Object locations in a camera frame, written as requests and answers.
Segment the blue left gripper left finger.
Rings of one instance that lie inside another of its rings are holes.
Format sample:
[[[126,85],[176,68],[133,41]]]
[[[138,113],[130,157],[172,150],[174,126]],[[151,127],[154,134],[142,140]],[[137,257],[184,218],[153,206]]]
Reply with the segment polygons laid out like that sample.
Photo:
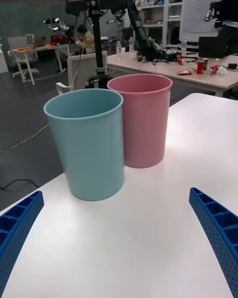
[[[43,194],[36,191],[0,216],[0,296],[43,206]]]

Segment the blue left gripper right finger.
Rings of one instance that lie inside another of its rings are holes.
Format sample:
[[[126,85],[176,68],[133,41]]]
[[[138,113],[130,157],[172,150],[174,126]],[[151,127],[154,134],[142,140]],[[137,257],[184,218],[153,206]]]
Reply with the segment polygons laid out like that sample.
[[[219,262],[233,296],[238,296],[238,217],[204,194],[191,188],[193,208]]]

